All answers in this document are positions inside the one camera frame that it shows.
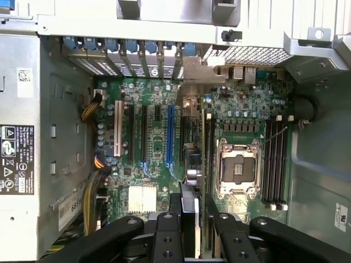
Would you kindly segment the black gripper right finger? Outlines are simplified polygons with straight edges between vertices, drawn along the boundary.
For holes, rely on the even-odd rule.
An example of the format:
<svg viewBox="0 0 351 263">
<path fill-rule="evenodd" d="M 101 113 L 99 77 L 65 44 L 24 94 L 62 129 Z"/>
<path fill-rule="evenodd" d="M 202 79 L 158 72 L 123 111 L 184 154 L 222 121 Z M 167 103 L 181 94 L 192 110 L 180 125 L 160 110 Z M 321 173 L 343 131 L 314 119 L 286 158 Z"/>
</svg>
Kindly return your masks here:
<svg viewBox="0 0 351 263">
<path fill-rule="evenodd" d="M 350 254 L 265 216 L 245 225 L 220 212 L 211 194 L 205 207 L 213 242 L 225 262 L 350 262 Z"/>
</svg>

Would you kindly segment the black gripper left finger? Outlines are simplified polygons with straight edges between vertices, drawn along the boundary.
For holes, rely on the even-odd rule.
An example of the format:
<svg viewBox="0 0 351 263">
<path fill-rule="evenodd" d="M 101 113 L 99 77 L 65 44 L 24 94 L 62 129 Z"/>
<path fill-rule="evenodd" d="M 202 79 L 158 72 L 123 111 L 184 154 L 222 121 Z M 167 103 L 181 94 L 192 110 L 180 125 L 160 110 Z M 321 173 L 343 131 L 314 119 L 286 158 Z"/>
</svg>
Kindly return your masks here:
<svg viewBox="0 0 351 263">
<path fill-rule="evenodd" d="M 183 242 L 179 217 L 181 214 L 180 194 L 170 197 L 169 210 L 157 216 L 153 234 L 146 237 L 149 262 L 182 262 Z M 124 248 L 133 238 L 144 234 L 145 223 L 136 216 L 122 217 L 106 227 L 65 246 L 46 257 L 46 262 L 111 262 L 123 254 Z"/>
</svg>

